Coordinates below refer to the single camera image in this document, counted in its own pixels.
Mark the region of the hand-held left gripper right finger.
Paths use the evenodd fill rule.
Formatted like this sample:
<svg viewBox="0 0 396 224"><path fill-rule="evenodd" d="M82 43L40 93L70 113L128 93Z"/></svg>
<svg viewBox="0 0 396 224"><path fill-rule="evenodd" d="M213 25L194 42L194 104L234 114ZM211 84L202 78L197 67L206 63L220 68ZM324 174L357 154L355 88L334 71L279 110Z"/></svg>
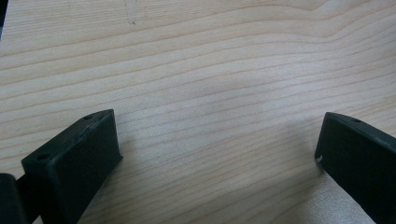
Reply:
<svg viewBox="0 0 396 224"><path fill-rule="evenodd" d="M396 138L349 116L328 112L317 163L376 224L396 224Z"/></svg>

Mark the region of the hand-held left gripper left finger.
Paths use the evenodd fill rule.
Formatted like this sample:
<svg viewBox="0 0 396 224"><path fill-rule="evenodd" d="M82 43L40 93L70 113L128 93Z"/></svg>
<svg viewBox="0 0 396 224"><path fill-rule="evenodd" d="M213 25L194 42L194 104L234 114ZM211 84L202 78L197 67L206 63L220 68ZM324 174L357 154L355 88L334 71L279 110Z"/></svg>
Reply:
<svg viewBox="0 0 396 224"><path fill-rule="evenodd" d="M28 220L77 224L121 160L112 109L79 119L21 161Z"/></svg>

